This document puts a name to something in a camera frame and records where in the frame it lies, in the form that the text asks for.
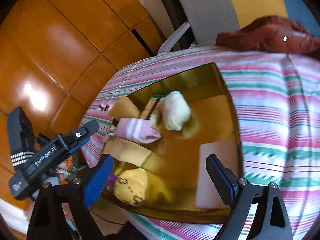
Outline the pink sock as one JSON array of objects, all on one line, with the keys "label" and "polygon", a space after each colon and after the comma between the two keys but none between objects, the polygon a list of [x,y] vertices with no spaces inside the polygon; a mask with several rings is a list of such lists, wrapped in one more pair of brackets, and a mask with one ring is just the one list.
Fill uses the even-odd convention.
[{"label": "pink sock", "polygon": [[102,139],[107,142],[110,137],[118,137],[128,141],[149,144],[161,139],[158,129],[150,124],[149,120],[137,118],[122,118],[116,128]]}]

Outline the white sock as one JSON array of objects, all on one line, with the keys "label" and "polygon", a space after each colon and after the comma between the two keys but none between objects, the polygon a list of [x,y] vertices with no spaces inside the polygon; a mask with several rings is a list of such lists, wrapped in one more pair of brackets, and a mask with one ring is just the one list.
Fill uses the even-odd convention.
[{"label": "white sock", "polygon": [[191,109],[179,91],[173,91],[159,101],[164,126],[169,131],[180,131],[190,119]]}]

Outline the purple small packet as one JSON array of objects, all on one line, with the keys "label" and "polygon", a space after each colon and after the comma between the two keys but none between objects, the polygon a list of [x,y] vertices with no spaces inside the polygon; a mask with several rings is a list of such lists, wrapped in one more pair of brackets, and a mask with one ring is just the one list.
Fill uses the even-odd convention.
[{"label": "purple small packet", "polygon": [[117,179],[118,179],[118,176],[116,176],[114,174],[110,174],[108,181],[107,181],[107,185],[109,187],[114,187]]}]

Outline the yellow spotted plush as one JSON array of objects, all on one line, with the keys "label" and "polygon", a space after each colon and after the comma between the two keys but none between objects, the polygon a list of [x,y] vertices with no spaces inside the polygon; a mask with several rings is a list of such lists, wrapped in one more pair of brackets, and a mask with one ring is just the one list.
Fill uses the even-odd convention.
[{"label": "yellow spotted plush", "polygon": [[114,184],[114,195],[122,202],[141,206],[146,199],[148,175],[142,168],[121,172]]}]

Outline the gold tin box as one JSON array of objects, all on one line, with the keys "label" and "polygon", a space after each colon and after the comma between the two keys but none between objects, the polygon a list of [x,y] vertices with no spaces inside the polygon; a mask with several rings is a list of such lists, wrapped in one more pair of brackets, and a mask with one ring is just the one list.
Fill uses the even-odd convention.
[{"label": "gold tin box", "polygon": [[179,91],[191,109],[191,118],[180,131],[169,131],[160,122],[161,139],[147,145],[151,160],[143,168],[163,181],[172,195],[140,207],[125,204],[104,191],[103,197],[112,204],[132,213],[183,223],[221,224],[230,209],[223,204],[212,182],[203,190],[211,209],[196,206],[198,174],[206,169],[200,156],[215,154],[225,167],[242,176],[242,149],[238,120],[231,95],[214,63],[207,63],[164,78],[129,95],[143,110],[157,95]]}]

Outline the wooden wardrobe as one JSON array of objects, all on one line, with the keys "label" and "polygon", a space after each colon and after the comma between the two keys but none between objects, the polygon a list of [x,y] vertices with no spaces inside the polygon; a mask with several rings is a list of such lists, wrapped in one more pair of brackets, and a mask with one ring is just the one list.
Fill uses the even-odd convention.
[{"label": "wooden wardrobe", "polygon": [[29,207],[8,187],[9,112],[48,137],[74,130],[116,71],[164,40],[138,0],[1,0],[1,199]]}]

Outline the striped tablecloth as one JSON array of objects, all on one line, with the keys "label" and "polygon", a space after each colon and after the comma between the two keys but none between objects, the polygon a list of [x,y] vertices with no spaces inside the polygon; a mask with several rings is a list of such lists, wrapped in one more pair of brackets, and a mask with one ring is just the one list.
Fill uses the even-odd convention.
[{"label": "striped tablecloth", "polygon": [[302,239],[319,215],[319,61],[304,55],[202,47],[171,52],[118,71],[82,123],[100,128],[82,147],[97,164],[109,111],[128,95],[171,75],[215,63],[231,94],[240,126],[244,175],[253,184],[278,184],[293,238]]}]

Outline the dark red jacket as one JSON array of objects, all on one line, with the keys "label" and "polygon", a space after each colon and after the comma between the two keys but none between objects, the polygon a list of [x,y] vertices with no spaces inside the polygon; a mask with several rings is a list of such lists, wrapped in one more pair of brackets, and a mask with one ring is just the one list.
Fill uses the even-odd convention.
[{"label": "dark red jacket", "polygon": [[216,45],[239,51],[306,55],[319,60],[319,37],[299,22],[280,16],[257,18],[238,31],[219,33]]}]

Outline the grey yellow blue chair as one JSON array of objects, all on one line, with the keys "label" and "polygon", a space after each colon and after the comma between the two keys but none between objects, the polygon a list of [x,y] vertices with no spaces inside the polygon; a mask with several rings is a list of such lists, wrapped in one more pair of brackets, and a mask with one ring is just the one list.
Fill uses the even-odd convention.
[{"label": "grey yellow blue chair", "polygon": [[190,47],[214,44],[219,33],[237,31],[255,19],[276,15],[301,23],[312,35],[319,36],[319,0],[180,0],[187,16],[159,48],[171,51],[191,27],[195,40]]}]

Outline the black rolled mat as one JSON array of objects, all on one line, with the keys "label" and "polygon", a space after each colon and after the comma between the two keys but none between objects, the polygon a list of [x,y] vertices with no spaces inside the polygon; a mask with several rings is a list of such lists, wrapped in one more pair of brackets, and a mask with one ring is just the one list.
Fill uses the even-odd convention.
[{"label": "black rolled mat", "polygon": [[[180,0],[161,0],[165,10],[170,18],[174,30],[177,30],[184,22],[187,21],[187,16],[183,10]],[[182,49],[187,49],[195,40],[191,27],[179,39],[179,45]]]}]

